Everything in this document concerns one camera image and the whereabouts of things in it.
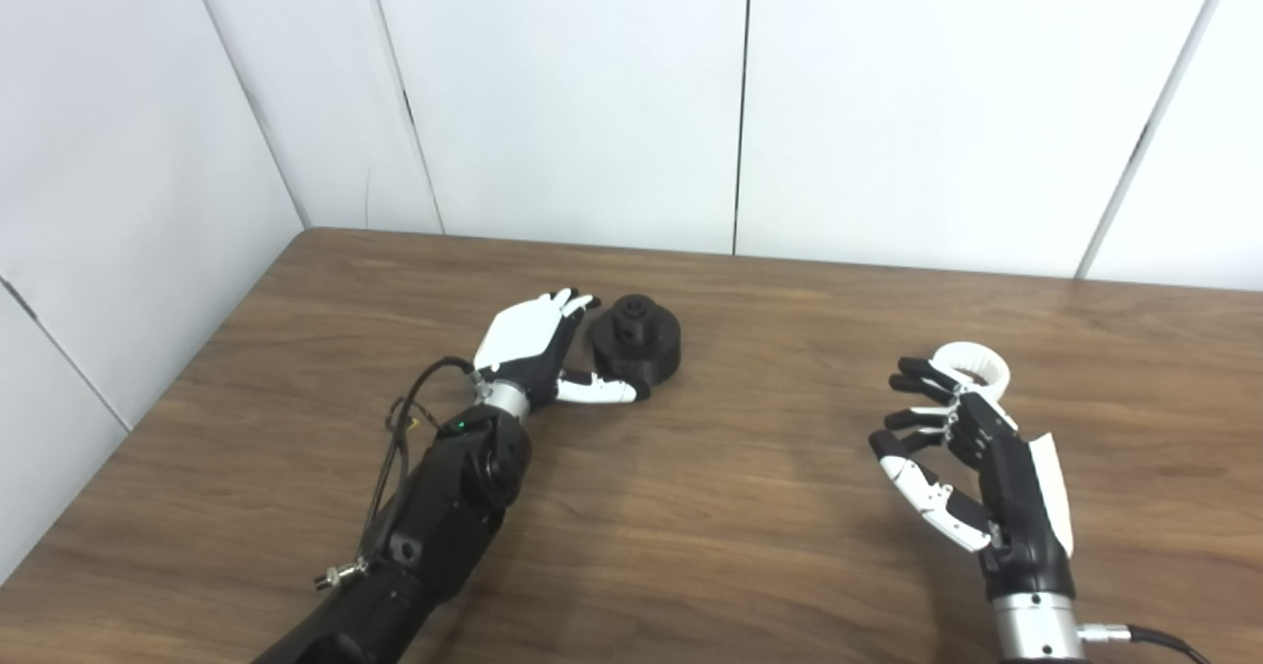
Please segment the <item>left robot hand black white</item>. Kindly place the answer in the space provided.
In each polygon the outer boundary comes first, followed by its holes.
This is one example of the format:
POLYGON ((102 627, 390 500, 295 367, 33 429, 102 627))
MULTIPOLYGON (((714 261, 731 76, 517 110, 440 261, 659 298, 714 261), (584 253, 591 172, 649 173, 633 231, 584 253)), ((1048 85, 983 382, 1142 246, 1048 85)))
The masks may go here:
POLYGON ((565 369, 585 316, 600 304, 596 295, 561 289, 501 311, 474 355, 477 404, 524 420, 554 401, 618 405, 648 400, 645 384, 565 369))

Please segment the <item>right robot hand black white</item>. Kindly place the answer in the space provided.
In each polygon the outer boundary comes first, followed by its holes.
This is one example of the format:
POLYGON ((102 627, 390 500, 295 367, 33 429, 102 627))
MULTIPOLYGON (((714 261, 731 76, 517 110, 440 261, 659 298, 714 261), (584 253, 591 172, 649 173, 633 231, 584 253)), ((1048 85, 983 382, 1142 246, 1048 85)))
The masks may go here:
POLYGON ((978 555, 989 600, 1022 593, 1077 596, 1074 525, 1055 438, 1023 438, 988 386, 967 371, 903 355, 889 385, 932 406, 889 413, 866 443, 890 483, 949 540, 978 555), (979 496, 917 462, 943 448, 970 468, 979 496))

